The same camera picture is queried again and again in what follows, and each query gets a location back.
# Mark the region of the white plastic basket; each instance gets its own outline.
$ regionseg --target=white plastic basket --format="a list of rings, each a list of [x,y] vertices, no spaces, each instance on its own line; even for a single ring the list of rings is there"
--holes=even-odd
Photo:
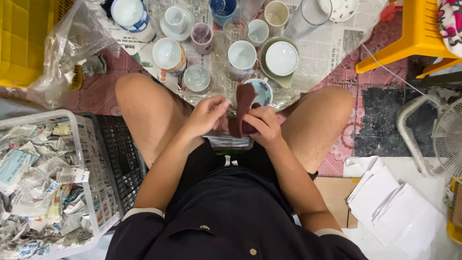
[[[58,259],[92,249],[119,219],[116,212],[114,193],[110,185],[108,169],[100,158],[93,122],[85,117],[74,115],[68,110],[56,110],[0,121],[0,130],[24,124],[45,124],[69,119],[75,151],[79,164],[84,164],[90,171],[89,182],[82,183],[90,214],[93,237],[84,245],[59,249],[52,247],[44,255],[34,255],[30,259]]]

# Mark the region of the black shorts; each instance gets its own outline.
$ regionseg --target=black shorts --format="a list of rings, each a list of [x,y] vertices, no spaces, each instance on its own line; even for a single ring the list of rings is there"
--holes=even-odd
[[[225,155],[217,155],[210,145],[210,141],[206,138],[204,138],[204,140],[205,143],[201,144],[189,154],[180,182],[178,183],[175,194],[169,203],[169,207],[179,201],[192,186],[207,178],[212,171],[225,166]],[[273,164],[271,163],[265,148],[263,148],[259,143],[254,142],[252,149],[230,156],[230,165],[232,165],[233,161],[237,161],[239,166],[245,167],[260,176],[271,180],[278,191],[281,192]],[[308,174],[311,179],[314,180],[318,175],[318,172],[316,171],[315,174]]]

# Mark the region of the black plastic crate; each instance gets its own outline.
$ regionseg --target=black plastic crate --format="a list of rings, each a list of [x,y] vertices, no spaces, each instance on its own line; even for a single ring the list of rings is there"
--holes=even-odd
[[[141,182],[146,177],[146,168],[141,163],[138,148],[122,117],[95,115],[91,112],[79,115],[93,121],[98,142],[104,144],[101,145],[102,153],[112,171],[109,178],[123,218],[133,207]]]

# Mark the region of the black shirt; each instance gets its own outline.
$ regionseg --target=black shirt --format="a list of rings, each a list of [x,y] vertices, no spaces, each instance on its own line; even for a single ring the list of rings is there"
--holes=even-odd
[[[268,179],[224,167],[170,205],[165,219],[152,212],[128,216],[106,259],[366,259],[343,236],[319,237],[296,225],[284,202]]]

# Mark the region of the green plate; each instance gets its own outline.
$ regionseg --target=green plate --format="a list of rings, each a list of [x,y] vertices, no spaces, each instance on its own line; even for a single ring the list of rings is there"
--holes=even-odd
[[[287,76],[278,76],[274,73],[272,73],[269,69],[268,66],[266,65],[266,52],[268,51],[269,47],[273,45],[273,43],[276,42],[288,42],[292,44],[293,47],[297,50],[298,55],[300,56],[300,51],[298,50],[297,45],[289,38],[284,37],[284,36],[276,36],[273,37],[269,40],[267,40],[260,48],[259,52],[259,57],[258,60],[260,61],[260,67],[263,73],[268,76],[268,78],[275,80],[281,87],[284,88],[290,88],[292,86],[292,77],[293,77],[293,72],[290,73]]]

